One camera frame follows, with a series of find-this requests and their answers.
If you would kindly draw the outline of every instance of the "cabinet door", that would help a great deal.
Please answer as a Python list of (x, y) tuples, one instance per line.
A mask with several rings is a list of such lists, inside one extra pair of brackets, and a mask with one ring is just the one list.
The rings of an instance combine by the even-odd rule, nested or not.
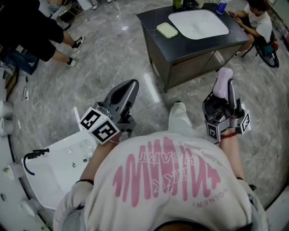
[(194, 57), (192, 59), (174, 64), (172, 66), (168, 89), (194, 79), (205, 64), (208, 62), (214, 51)]
[(224, 49), (217, 50), (206, 66), (201, 71), (207, 72), (222, 67), (229, 61), (229, 59), (240, 49), (242, 45), (230, 46)]

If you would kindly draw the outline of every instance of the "dark hair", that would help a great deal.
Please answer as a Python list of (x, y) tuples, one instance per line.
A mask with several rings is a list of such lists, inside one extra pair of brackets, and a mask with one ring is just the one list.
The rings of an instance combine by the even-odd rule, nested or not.
[(265, 12), (267, 10), (267, 4), (265, 3), (265, 0), (248, 0), (248, 3), (251, 7)]

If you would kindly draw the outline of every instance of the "white sink unit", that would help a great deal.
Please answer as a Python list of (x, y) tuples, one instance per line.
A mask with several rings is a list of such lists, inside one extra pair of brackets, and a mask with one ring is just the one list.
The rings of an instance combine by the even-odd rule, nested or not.
[(95, 139), (82, 130), (48, 146), (50, 151), (44, 156), (26, 159), (27, 168), (35, 175), (25, 174), (43, 207), (56, 209), (79, 180), (96, 146)]
[(206, 9), (173, 13), (168, 18), (183, 36), (190, 39), (229, 34), (227, 26), (213, 12)]

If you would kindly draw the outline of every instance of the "soap bar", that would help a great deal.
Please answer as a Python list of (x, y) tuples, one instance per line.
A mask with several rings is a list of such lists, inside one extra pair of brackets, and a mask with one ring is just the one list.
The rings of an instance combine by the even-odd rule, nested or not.
[(172, 38), (177, 35), (177, 30), (168, 23), (162, 23), (157, 26), (157, 30), (166, 38)]

